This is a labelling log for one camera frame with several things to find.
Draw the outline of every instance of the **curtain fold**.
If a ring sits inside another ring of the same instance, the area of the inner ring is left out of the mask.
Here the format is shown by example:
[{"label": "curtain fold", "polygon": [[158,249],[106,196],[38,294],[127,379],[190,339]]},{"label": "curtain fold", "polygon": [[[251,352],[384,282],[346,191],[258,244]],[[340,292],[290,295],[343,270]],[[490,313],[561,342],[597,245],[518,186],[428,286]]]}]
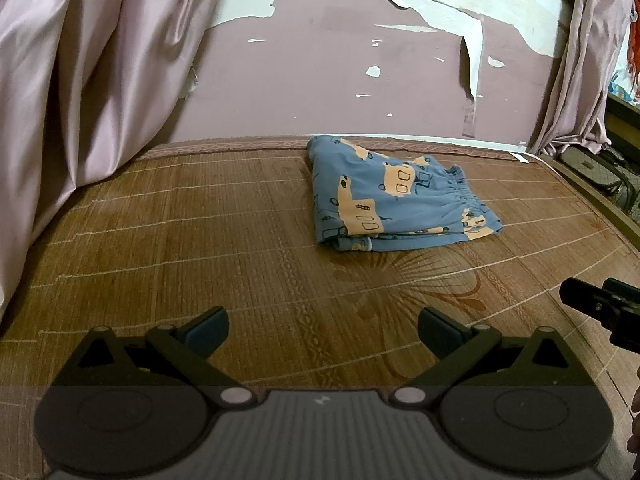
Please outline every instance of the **curtain fold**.
[{"label": "curtain fold", "polygon": [[633,0],[575,0],[549,108],[532,153],[557,156],[579,144],[598,153],[610,144],[604,127],[607,88]]},{"label": "curtain fold", "polygon": [[0,319],[69,196],[162,127],[217,0],[0,0]]}]

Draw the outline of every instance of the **folded clothing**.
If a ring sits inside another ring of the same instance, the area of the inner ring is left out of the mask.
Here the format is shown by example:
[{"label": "folded clothing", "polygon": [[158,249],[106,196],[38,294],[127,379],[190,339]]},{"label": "folded clothing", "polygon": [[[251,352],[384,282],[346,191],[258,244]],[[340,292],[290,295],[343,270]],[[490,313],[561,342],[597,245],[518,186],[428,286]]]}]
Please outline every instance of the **folded clothing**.
[{"label": "folded clothing", "polygon": [[316,241],[339,251],[399,251],[474,240],[502,229],[459,166],[398,160],[334,136],[306,146]]}]

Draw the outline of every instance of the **screw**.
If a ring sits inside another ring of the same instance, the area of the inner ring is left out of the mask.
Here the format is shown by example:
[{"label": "screw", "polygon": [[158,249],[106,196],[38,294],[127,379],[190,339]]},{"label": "screw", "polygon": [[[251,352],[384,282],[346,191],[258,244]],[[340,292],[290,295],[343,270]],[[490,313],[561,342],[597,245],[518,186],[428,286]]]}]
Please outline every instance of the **screw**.
[{"label": "screw", "polygon": [[231,388],[225,388],[220,393],[220,398],[227,404],[244,404],[249,402],[252,398],[252,394],[246,388],[239,386],[233,386]]},{"label": "screw", "polygon": [[414,386],[405,386],[398,388],[394,393],[394,397],[398,402],[403,404],[418,404],[427,398],[427,395],[420,388]]}]

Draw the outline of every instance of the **bamboo mat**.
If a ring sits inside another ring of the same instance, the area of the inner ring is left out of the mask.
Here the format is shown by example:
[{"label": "bamboo mat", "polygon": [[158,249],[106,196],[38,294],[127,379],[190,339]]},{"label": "bamboo mat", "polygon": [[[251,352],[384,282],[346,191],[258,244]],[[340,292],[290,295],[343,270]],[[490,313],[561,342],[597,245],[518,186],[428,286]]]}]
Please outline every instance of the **bamboo mat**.
[{"label": "bamboo mat", "polygon": [[[367,147],[399,158],[422,154],[416,143],[375,143]],[[640,286],[638,253],[599,213],[535,161],[428,146],[445,166],[462,166],[503,232],[427,250],[337,253],[314,243],[306,151],[277,147],[147,154],[65,206],[32,247],[2,322],[0,480],[46,470],[31,417],[86,330],[142,335],[216,304],[229,312],[230,336],[212,362],[255,386],[401,384],[435,362],[415,328],[426,304],[505,335],[551,325],[614,413],[601,470],[630,477],[640,358],[558,297],[569,276]]]}]

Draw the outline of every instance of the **human hand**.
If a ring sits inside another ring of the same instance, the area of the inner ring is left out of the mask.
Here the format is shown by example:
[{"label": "human hand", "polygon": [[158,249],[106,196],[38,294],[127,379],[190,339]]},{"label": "human hand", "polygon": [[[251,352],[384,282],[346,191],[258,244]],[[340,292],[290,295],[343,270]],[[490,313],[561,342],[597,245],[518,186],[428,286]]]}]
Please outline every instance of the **human hand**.
[{"label": "human hand", "polygon": [[[638,368],[638,379],[640,379],[640,368]],[[640,388],[636,390],[634,400],[631,402],[631,412],[640,412]],[[629,453],[636,453],[636,462],[634,463],[634,469],[640,470],[640,414],[636,415],[634,421],[631,423],[631,437],[626,443],[626,449]]]}]

